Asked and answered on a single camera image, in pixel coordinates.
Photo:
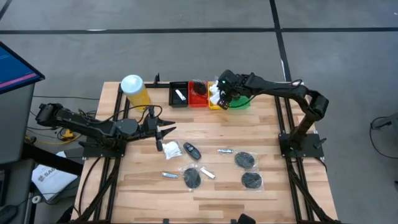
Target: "yellow tray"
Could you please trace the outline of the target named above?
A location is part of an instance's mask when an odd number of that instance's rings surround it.
[[[222,109],[220,108],[220,106],[214,105],[214,104],[210,101],[210,97],[213,96],[213,94],[212,94],[211,91],[210,91],[210,87],[211,87],[213,84],[214,84],[214,82],[208,82],[208,83],[207,83],[207,95],[209,96],[209,100],[208,100],[208,102],[209,102],[209,107],[210,107],[211,110],[222,110]]]

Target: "yellow liquid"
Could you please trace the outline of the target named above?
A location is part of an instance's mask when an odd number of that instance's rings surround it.
[[[135,95],[127,95],[127,98],[129,98],[130,103],[133,106],[139,106],[139,105],[150,105],[150,98],[148,95],[148,91],[147,89],[144,87],[144,89]],[[144,111],[145,110],[145,106],[140,106],[135,108],[138,111]]]

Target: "black round object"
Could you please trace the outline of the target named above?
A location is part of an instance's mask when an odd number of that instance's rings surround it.
[[[261,187],[262,179],[258,173],[247,172],[242,176],[242,184],[249,189],[257,189]]]
[[[249,169],[254,166],[254,157],[247,152],[239,152],[235,155],[236,165]]]
[[[199,172],[194,168],[189,168],[184,172],[184,181],[187,187],[195,189],[200,185]]]
[[[203,82],[193,81],[193,91],[204,96],[207,93],[207,87]]]

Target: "monitor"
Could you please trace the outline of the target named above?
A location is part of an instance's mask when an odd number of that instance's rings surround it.
[[[0,94],[44,78],[37,69],[0,42]]]

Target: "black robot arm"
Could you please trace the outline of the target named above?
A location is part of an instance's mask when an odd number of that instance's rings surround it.
[[[269,82],[254,73],[239,75],[226,70],[218,79],[217,87],[220,90],[220,100],[217,104],[225,110],[229,108],[231,100],[239,96],[252,99],[257,95],[267,94],[295,100],[305,113],[304,119],[289,135],[289,147],[297,151],[302,150],[307,131],[314,122],[324,117],[329,104],[329,100],[323,95],[309,90],[301,83]],[[310,103],[305,98],[307,95],[311,96]]]
[[[124,142],[155,137],[157,150],[162,150],[160,142],[163,137],[175,127],[158,131],[158,126],[174,124],[173,121],[163,121],[154,115],[154,107],[148,108],[148,114],[142,124],[135,119],[110,119],[100,121],[82,113],[76,113],[64,108],[59,103],[41,104],[37,114],[38,124],[46,127],[63,127],[90,137],[95,142],[79,142],[82,146],[94,146],[103,149],[116,150]]]

